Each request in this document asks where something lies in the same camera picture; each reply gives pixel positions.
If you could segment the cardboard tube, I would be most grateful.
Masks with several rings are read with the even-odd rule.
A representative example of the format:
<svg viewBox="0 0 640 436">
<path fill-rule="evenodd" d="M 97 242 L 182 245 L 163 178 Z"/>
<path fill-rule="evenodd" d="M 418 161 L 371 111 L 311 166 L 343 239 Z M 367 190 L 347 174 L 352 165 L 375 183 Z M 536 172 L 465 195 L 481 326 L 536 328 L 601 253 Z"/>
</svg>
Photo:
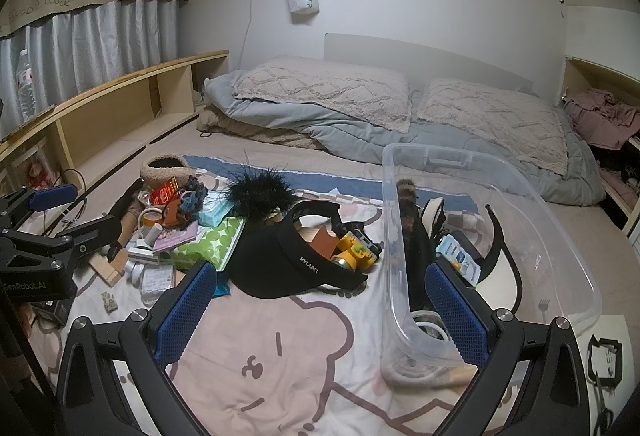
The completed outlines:
<svg viewBox="0 0 640 436">
<path fill-rule="evenodd" d="M 127 243 L 138 229 L 138 211 L 127 211 L 120 221 L 120 234 L 116 241 L 110 245 L 107 251 L 107 260 L 111 263 L 118 253 L 126 247 Z"/>
</svg>

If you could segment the white black sun visor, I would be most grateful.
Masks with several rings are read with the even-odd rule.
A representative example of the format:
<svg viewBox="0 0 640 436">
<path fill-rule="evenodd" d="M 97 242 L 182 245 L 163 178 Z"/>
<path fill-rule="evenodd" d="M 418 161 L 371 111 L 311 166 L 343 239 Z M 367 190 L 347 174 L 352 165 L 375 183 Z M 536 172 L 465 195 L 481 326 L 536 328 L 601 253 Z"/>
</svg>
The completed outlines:
<svg viewBox="0 0 640 436">
<path fill-rule="evenodd" d="M 435 252 L 435 248 L 444 235 L 451 234 L 482 271 L 480 282 L 472 287 L 454 270 L 462 283 L 475 289 L 489 307 L 515 313 L 522 304 L 524 293 L 521 272 L 506 246 L 497 214 L 489 205 L 485 209 L 484 215 L 472 211 L 446 211 L 444 200 L 438 197 L 422 208 L 420 222 L 432 251 L 431 260 L 447 261 Z"/>
</svg>

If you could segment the wooden bedside shelf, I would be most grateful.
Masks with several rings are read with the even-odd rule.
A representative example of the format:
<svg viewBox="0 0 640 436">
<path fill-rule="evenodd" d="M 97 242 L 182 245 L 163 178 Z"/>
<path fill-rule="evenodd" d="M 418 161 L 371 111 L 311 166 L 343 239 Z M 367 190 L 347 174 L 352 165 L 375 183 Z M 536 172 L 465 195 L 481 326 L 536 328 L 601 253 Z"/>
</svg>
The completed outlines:
<svg viewBox="0 0 640 436">
<path fill-rule="evenodd" d="M 71 182 L 88 189 L 198 116 L 198 89 L 227 68 L 227 50 L 122 76 L 53 107 L 1 141 L 1 191 Z"/>
</svg>

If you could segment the pink notebook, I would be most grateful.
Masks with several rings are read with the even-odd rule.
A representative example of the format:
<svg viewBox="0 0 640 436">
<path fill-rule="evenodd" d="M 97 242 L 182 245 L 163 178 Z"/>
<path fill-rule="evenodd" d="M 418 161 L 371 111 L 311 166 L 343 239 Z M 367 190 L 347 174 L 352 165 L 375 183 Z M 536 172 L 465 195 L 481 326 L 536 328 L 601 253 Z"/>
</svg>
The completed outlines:
<svg viewBox="0 0 640 436">
<path fill-rule="evenodd" d="M 155 240 L 153 253 L 170 252 L 176 247 L 190 243 L 198 236 L 198 223 L 192 221 L 184 228 L 165 229 Z"/>
</svg>

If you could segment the red snack box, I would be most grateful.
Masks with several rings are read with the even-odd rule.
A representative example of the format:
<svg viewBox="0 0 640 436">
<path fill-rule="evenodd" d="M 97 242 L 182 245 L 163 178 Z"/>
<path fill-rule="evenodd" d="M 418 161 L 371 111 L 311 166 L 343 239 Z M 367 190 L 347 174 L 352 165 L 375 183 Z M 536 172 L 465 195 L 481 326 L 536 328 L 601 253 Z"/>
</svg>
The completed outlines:
<svg viewBox="0 0 640 436">
<path fill-rule="evenodd" d="M 180 185 L 175 177 L 163 182 L 150 194 L 150 204 L 152 206 L 165 206 L 180 196 Z"/>
</svg>

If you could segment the brown leather pouch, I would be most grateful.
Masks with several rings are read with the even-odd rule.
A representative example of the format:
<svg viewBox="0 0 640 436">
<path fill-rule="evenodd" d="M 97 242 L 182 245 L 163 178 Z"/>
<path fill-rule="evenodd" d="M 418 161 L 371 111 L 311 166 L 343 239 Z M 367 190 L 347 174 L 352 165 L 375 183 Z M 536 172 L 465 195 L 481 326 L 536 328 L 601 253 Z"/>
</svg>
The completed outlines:
<svg viewBox="0 0 640 436">
<path fill-rule="evenodd" d="M 170 201 L 164 208 L 163 226 L 165 228 L 181 228 L 183 226 L 183 218 L 180 214 L 181 200 L 175 199 Z"/>
</svg>

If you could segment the green white dotted pack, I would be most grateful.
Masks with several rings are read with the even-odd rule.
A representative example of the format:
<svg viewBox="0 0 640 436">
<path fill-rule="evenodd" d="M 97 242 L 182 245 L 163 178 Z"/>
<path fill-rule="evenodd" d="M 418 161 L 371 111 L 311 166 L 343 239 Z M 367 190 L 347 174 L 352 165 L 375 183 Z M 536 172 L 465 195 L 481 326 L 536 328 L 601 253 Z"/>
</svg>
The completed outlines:
<svg viewBox="0 0 640 436">
<path fill-rule="evenodd" d="M 245 227 L 245 219 L 228 216 L 215 228 L 198 226 L 196 238 L 168 253 L 180 271 L 189 270 L 194 263 L 205 260 L 218 272 L 226 269 L 235 246 Z"/>
</svg>

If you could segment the beige fuzzy slipper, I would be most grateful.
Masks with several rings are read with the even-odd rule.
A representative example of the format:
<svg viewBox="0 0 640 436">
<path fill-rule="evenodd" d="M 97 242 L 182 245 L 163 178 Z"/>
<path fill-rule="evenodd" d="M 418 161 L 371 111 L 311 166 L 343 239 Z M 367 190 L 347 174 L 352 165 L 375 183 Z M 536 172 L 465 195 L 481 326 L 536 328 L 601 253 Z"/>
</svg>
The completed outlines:
<svg viewBox="0 0 640 436">
<path fill-rule="evenodd" d="M 190 177 L 196 176 L 196 170 L 186 159 L 177 154 L 158 154 L 142 163 L 140 178 L 143 183 L 155 190 L 171 178 L 175 178 L 179 187 L 185 185 Z"/>
</svg>

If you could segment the blue white sachet pack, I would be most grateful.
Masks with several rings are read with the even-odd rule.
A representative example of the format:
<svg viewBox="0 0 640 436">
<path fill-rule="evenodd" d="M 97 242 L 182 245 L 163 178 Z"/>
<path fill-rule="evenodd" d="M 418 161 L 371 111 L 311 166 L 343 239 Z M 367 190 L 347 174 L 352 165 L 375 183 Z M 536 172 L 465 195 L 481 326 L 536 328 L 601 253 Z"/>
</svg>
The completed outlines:
<svg viewBox="0 0 640 436">
<path fill-rule="evenodd" d="M 435 252 L 444 257 L 470 286 L 475 287 L 480 282 L 480 265 L 451 234 L 442 237 Z"/>
</svg>

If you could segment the clear plastic storage bin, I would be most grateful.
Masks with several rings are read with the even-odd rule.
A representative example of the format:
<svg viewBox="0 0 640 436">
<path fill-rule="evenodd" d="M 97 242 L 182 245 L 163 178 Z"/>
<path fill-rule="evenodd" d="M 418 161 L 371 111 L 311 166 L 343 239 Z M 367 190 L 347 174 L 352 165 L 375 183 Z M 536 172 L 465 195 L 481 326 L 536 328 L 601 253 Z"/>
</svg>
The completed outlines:
<svg viewBox="0 0 640 436">
<path fill-rule="evenodd" d="M 582 335 L 602 299 L 547 204 L 511 164 L 489 154 L 410 143 L 383 150 L 385 317 L 381 372 L 394 386 L 466 382 L 465 364 L 424 292 L 425 260 L 454 237 L 480 267 L 477 292 L 521 321 L 570 321 Z"/>
</svg>

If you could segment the blue scrunchie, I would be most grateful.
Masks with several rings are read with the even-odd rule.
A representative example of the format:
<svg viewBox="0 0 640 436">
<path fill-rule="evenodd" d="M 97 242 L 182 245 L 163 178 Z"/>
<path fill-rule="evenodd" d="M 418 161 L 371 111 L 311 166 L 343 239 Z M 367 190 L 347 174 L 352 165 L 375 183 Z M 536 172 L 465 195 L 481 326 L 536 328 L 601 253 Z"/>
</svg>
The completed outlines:
<svg viewBox="0 0 640 436">
<path fill-rule="evenodd" d="M 203 207 L 208 194 L 208 188 L 196 179 L 190 177 L 180 197 L 178 211 L 184 217 L 195 216 Z"/>
</svg>

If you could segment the leopard fur headband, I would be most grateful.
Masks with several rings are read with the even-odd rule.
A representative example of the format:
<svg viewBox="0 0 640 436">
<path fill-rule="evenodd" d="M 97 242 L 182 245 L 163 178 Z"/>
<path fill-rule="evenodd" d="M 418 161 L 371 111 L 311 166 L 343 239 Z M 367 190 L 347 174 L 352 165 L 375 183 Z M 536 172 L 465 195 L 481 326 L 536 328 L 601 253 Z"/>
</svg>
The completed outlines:
<svg viewBox="0 0 640 436">
<path fill-rule="evenodd" d="M 414 230 L 419 222 L 416 185 L 410 179 L 400 179 L 397 182 L 397 193 L 402 240 L 404 241 L 406 258 L 409 258 L 414 244 Z"/>
</svg>

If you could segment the black sun visor cap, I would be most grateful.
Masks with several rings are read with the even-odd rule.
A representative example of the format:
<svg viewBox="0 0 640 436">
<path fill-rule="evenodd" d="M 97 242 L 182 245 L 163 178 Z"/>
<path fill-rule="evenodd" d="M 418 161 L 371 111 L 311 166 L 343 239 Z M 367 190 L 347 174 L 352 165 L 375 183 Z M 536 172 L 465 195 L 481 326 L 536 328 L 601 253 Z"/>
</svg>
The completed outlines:
<svg viewBox="0 0 640 436">
<path fill-rule="evenodd" d="M 339 209 L 337 203 L 301 201 L 281 221 L 242 234 L 227 263 L 229 280 L 245 294 L 260 299 L 303 294 L 324 285 L 357 291 L 368 277 L 318 254 L 295 226 L 304 216 L 339 221 Z"/>
</svg>

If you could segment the teal tissue pack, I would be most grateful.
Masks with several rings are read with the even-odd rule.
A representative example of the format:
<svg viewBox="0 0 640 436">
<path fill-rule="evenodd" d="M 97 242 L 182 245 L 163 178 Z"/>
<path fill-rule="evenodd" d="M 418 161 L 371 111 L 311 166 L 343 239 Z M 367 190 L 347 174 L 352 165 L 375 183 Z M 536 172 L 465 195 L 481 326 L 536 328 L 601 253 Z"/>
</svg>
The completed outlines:
<svg viewBox="0 0 640 436">
<path fill-rule="evenodd" d="M 205 228 L 216 228 L 232 210 L 227 193 L 209 190 L 198 212 L 198 224 Z"/>
</svg>

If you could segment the plastic water bottle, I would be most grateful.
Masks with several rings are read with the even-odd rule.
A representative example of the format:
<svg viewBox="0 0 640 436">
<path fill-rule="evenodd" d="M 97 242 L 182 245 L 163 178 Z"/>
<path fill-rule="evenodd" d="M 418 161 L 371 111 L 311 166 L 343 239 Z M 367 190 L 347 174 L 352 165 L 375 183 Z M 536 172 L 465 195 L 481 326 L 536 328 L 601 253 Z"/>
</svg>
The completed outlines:
<svg viewBox="0 0 640 436">
<path fill-rule="evenodd" d="M 23 49 L 18 57 L 16 83 L 21 114 L 24 122 L 29 122 L 36 116 L 36 97 L 27 49 Z"/>
</svg>

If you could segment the black feather pom pom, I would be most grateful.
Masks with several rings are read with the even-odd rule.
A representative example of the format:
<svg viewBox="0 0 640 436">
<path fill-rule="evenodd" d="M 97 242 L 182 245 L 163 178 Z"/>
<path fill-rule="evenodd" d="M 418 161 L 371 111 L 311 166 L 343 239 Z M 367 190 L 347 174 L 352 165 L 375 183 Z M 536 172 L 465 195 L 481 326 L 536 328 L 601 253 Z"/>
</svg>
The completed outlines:
<svg viewBox="0 0 640 436">
<path fill-rule="evenodd" d="M 230 170 L 226 196 L 232 213 L 250 222 L 288 211 L 297 201 L 281 171 L 247 164 Z"/>
</svg>

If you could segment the grey curtain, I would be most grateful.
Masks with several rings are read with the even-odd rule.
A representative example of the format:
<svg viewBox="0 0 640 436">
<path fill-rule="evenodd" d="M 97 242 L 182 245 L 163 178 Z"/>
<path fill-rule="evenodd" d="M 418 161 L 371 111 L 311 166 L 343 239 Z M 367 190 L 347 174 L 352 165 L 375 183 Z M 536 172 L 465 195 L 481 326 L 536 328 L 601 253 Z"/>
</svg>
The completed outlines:
<svg viewBox="0 0 640 436">
<path fill-rule="evenodd" d="M 104 82 L 178 58 L 177 0 L 113 1 L 56 14 L 1 40 L 1 134 L 24 123 L 17 94 L 22 50 L 32 66 L 36 110 Z"/>
</svg>

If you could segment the grey blue duvet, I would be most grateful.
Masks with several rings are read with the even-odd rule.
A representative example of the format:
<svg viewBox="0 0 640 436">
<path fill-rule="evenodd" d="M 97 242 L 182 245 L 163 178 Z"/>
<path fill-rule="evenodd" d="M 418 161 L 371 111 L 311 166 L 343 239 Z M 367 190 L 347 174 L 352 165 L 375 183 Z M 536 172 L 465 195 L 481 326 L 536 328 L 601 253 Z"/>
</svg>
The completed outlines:
<svg viewBox="0 0 640 436">
<path fill-rule="evenodd" d="M 559 122 L 567 144 L 568 163 L 566 173 L 560 176 L 520 161 L 495 142 L 450 125 L 417 121 L 410 125 L 406 133 L 398 133 L 316 104 L 238 100 L 233 96 L 233 86 L 244 74 L 244 70 L 235 70 L 230 74 L 207 78 L 204 81 L 204 96 L 208 107 L 247 126 L 291 130 L 307 136 L 321 144 L 326 151 L 343 159 L 380 165 L 383 148 L 388 144 L 433 144 L 505 159 L 548 202 L 591 206 L 606 196 L 596 159 L 564 116 L 559 117 Z"/>
</svg>

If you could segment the right beige quilted pillow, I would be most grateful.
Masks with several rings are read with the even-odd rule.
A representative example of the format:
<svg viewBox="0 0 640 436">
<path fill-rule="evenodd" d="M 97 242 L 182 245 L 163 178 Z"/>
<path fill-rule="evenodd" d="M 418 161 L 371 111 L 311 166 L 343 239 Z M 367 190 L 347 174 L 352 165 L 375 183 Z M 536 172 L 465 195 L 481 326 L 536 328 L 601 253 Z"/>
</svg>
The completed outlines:
<svg viewBox="0 0 640 436">
<path fill-rule="evenodd" d="M 568 148 L 559 115 L 536 96 L 436 78 L 425 88 L 416 116 L 498 144 L 521 162 L 559 176 L 567 172 Z"/>
</svg>

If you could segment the beige quilted pillow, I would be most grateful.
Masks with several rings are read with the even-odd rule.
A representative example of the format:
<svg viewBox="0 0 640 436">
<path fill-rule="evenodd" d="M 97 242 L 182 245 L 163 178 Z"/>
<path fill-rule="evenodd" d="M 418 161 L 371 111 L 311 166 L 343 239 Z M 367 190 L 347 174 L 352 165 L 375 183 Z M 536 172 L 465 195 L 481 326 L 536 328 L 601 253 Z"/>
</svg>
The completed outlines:
<svg viewBox="0 0 640 436">
<path fill-rule="evenodd" d="M 405 133 L 411 122 L 407 78 L 394 70 L 280 55 L 244 73 L 236 99 L 314 104 Z"/>
<path fill-rule="evenodd" d="M 436 78 L 425 88 L 416 116 L 498 144 L 521 162 L 559 176 L 567 172 L 568 148 L 559 115 L 536 96 Z"/>
</svg>

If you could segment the pink clothes pile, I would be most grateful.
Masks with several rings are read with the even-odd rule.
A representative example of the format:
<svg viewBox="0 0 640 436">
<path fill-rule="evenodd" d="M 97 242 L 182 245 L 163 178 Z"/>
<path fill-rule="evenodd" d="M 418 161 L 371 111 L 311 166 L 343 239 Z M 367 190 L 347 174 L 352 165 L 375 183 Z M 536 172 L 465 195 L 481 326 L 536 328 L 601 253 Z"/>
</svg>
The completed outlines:
<svg viewBox="0 0 640 436">
<path fill-rule="evenodd" d="M 576 133 L 589 145 L 618 151 L 639 132 L 639 109 L 611 92 L 590 89 L 566 101 L 564 110 Z"/>
</svg>

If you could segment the left beige quilted pillow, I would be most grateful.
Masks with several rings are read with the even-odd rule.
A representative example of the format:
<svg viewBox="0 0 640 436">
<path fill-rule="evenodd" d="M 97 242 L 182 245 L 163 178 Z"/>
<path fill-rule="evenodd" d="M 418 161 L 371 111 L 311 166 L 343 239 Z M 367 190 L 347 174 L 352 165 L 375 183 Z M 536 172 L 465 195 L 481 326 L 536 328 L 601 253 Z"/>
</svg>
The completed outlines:
<svg viewBox="0 0 640 436">
<path fill-rule="evenodd" d="M 411 122 L 407 78 L 394 70 L 280 55 L 244 73 L 236 99 L 314 104 L 405 133 Z"/>
</svg>

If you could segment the white bed headboard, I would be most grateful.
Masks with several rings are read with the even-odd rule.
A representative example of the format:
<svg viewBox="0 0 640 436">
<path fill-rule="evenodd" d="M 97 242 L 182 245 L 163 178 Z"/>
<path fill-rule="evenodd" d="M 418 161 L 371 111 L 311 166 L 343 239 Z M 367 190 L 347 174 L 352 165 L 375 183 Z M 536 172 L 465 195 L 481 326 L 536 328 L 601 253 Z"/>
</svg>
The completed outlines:
<svg viewBox="0 0 640 436">
<path fill-rule="evenodd" d="M 324 35 L 326 61 L 385 68 L 401 73 L 410 87 L 424 89 L 434 78 L 454 78 L 504 90 L 533 92 L 533 83 L 508 70 L 461 54 L 378 37 Z"/>
</svg>

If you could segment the white box with black frame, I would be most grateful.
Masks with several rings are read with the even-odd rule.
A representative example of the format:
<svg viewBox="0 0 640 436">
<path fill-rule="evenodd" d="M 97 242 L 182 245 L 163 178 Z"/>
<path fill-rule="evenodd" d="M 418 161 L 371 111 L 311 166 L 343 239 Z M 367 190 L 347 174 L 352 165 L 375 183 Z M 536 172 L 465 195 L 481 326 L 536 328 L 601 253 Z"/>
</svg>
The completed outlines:
<svg viewBox="0 0 640 436">
<path fill-rule="evenodd" d="M 636 369 L 634 368 L 634 355 L 632 354 L 628 325 L 623 315 L 601 315 L 598 322 L 588 331 L 577 338 L 578 346 L 582 352 L 582 361 L 585 369 L 588 362 L 592 362 L 593 370 L 600 378 L 612 378 L 615 374 L 617 359 L 608 346 L 593 347 L 591 358 L 588 357 L 588 343 L 592 337 L 597 340 L 607 338 L 622 344 L 622 356 L 618 358 L 622 363 L 622 379 L 615 390 L 603 390 L 605 405 L 613 411 L 614 416 L 622 412 L 625 404 L 636 387 Z"/>
</svg>

